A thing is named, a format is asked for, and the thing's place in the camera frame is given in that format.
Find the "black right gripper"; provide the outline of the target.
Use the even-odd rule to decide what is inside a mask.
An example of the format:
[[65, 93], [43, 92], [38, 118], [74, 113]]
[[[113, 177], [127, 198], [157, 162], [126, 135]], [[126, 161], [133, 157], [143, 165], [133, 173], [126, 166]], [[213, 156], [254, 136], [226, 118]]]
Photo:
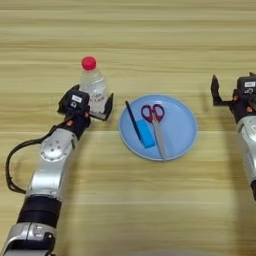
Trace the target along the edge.
[[[253, 72], [249, 72], [249, 75], [256, 76]], [[256, 111], [249, 104], [248, 99], [242, 99], [238, 95], [235, 95], [230, 101], [223, 101], [219, 95], [219, 82], [215, 75], [212, 76], [211, 94], [213, 105], [228, 107], [233, 114], [236, 123], [244, 117], [256, 116]]]

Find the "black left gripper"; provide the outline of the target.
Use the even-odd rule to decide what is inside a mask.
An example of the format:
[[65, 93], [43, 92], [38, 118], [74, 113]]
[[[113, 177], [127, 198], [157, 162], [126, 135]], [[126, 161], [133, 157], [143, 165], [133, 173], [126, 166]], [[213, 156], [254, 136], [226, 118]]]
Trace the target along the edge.
[[[77, 84], [73, 86], [72, 90], [79, 90], [80, 85]], [[75, 109], [61, 109], [58, 111], [59, 114], [63, 114], [65, 116], [64, 122], [61, 125], [62, 129], [71, 131], [77, 138], [80, 138], [84, 131], [90, 126], [91, 119], [95, 118], [101, 121], [106, 121], [113, 108], [113, 99], [114, 94], [112, 93], [106, 103], [105, 103], [105, 111], [103, 113], [96, 112], [93, 110], [75, 110]]]

